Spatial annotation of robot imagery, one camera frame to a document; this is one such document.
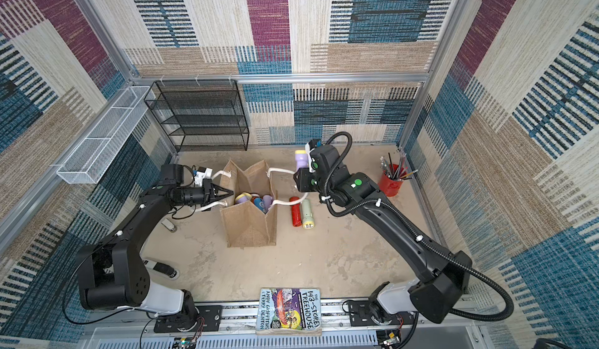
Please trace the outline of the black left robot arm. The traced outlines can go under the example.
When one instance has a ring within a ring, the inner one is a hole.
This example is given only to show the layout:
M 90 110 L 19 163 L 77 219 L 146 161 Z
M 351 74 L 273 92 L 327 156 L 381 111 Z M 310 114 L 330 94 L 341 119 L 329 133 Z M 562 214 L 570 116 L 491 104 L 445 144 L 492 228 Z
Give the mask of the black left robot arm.
M 158 316 L 197 312 L 190 292 L 151 280 L 141 251 L 155 227 L 178 206 L 210 210 L 233 192 L 203 177 L 201 185 L 185 184 L 190 168 L 164 164 L 158 180 L 143 191 L 135 208 L 96 245 L 82 247 L 76 270 L 80 303 L 86 310 L 135 308 Z

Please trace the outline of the purple flashlight row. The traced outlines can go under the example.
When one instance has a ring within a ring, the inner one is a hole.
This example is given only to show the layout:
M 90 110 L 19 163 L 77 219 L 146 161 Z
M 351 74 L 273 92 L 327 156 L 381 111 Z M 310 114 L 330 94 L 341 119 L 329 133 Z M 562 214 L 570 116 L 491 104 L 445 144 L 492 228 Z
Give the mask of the purple flashlight row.
M 296 171 L 302 168 L 309 168 L 310 157 L 309 154 L 302 149 L 295 151 Z

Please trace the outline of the red flashlight row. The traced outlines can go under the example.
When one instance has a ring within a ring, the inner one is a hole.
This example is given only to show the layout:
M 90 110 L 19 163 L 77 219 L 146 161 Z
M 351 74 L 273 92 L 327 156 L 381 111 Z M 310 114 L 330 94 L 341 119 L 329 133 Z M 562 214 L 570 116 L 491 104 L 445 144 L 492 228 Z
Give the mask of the red flashlight row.
M 301 200 L 299 197 L 293 196 L 290 198 L 290 203 L 293 227 L 302 227 Z

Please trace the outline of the red pencil cup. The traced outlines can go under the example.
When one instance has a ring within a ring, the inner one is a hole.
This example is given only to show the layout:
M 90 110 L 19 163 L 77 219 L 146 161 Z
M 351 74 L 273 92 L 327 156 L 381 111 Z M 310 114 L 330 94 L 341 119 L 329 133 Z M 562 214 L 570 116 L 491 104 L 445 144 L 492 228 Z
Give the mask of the red pencil cup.
M 380 190 L 388 197 L 396 196 L 402 186 L 404 175 L 407 175 L 405 167 L 382 163 L 382 176 L 378 183 Z

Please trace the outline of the blue flashlight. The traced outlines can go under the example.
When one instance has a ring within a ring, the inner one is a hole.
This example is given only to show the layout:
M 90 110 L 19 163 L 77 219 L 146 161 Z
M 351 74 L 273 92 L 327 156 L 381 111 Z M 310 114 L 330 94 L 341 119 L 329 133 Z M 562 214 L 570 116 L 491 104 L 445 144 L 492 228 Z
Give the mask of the blue flashlight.
M 265 205 L 264 205 L 264 201 L 262 200 L 261 197 L 254 197 L 252 200 L 252 203 L 262 212 L 262 213 L 267 213 L 267 210 L 265 209 Z

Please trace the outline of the small grey object on floor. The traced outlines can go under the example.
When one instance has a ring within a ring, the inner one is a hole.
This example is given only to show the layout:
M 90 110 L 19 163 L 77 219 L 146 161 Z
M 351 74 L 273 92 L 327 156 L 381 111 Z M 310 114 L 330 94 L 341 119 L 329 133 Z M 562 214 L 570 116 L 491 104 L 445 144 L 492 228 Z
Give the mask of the small grey object on floor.
M 161 224 L 170 232 L 175 233 L 177 232 L 177 227 L 175 224 L 173 224 L 173 222 L 171 222 L 170 220 L 168 220 L 167 218 L 164 218 L 161 221 Z

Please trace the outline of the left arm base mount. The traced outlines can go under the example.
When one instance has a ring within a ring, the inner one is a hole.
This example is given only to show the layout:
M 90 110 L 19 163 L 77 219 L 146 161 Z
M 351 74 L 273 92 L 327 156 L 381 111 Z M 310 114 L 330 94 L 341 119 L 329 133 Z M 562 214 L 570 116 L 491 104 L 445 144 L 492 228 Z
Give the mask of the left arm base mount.
M 222 305 L 197 305 L 189 314 L 179 313 L 159 316 L 154 324 L 154 333 L 199 333 L 216 332 L 220 327 Z

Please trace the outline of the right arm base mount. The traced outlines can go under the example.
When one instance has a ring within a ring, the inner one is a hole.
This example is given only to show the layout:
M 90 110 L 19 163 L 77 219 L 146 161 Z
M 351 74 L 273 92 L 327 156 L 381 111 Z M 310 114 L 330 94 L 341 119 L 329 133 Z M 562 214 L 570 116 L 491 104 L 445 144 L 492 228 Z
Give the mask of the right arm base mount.
M 352 327 L 412 325 L 411 312 L 387 313 L 377 302 L 348 299 L 342 303 L 343 312 L 349 316 Z

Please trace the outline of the light green flashlight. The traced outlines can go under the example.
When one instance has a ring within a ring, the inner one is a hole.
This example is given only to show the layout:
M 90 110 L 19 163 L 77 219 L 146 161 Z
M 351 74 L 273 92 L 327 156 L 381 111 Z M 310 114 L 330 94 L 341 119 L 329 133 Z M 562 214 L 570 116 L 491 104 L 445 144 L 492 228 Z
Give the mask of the light green flashlight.
M 301 202 L 302 225 L 304 229 L 312 229 L 315 226 L 314 215 L 309 199 Z

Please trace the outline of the white mesh wall basket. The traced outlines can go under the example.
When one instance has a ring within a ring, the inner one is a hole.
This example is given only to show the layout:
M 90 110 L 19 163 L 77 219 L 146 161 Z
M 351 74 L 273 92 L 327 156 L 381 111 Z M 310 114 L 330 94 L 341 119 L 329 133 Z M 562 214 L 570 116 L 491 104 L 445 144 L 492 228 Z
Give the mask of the white mesh wall basket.
M 149 90 L 148 86 L 131 86 L 115 99 L 57 170 L 65 183 L 92 185 L 100 182 L 145 115 L 144 98 Z

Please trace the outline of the treehouse storey book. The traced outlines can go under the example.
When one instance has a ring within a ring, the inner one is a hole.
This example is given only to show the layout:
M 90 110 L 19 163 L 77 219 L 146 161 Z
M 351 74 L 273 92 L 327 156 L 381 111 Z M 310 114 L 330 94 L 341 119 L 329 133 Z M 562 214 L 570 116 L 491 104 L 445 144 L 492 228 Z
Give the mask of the treehouse storey book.
M 319 288 L 262 288 L 255 325 L 260 335 L 322 335 Z

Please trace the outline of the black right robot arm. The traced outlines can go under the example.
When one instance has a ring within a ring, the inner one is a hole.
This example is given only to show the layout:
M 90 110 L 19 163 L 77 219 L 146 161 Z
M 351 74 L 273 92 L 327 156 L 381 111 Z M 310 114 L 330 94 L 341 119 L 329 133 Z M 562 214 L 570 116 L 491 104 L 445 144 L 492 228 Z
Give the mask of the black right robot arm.
M 316 192 L 332 216 L 354 215 L 385 239 L 412 269 L 415 280 L 385 282 L 369 297 L 368 308 L 377 324 L 398 313 L 412 312 L 440 324 L 447 315 L 465 317 L 455 308 L 465 293 L 472 265 L 464 252 L 453 253 L 408 220 L 379 186 L 364 173 L 349 173 L 346 152 L 312 139 L 304 147 L 307 159 L 297 165 L 294 180 L 304 193 Z

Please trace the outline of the black white marker pen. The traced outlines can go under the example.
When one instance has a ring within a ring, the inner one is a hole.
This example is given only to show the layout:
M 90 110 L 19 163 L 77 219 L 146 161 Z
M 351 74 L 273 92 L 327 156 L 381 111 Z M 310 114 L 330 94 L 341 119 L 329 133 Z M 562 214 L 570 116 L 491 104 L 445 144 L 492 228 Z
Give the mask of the black white marker pen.
M 156 262 L 156 261 L 149 260 L 149 259 L 146 259 L 144 261 L 144 264 L 145 264 L 146 268 L 149 269 L 150 271 L 161 274 L 165 277 L 168 277 L 169 279 L 175 280 L 179 277 L 179 271 L 176 268 L 174 268 L 173 266 L 170 266 L 168 264 Z

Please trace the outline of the burlap tote bag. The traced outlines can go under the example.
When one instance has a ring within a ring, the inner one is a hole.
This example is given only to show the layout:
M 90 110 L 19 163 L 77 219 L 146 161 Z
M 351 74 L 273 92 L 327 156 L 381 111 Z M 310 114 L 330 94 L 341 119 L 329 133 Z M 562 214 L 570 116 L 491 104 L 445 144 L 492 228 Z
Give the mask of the burlap tote bag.
M 234 195 L 219 201 L 222 225 L 226 232 L 227 246 L 230 248 L 255 248 L 276 245 L 278 208 L 289 206 L 290 202 L 279 199 L 272 176 L 275 173 L 292 174 L 287 169 L 270 167 L 262 160 L 241 169 L 229 160 L 221 172 L 218 184 L 234 191 Z M 235 204 L 235 198 L 242 192 L 252 195 L 251 201 Z M 262 213 L 253 203 L 254 197 L 270 195 L 273 204 L 267 213 Z

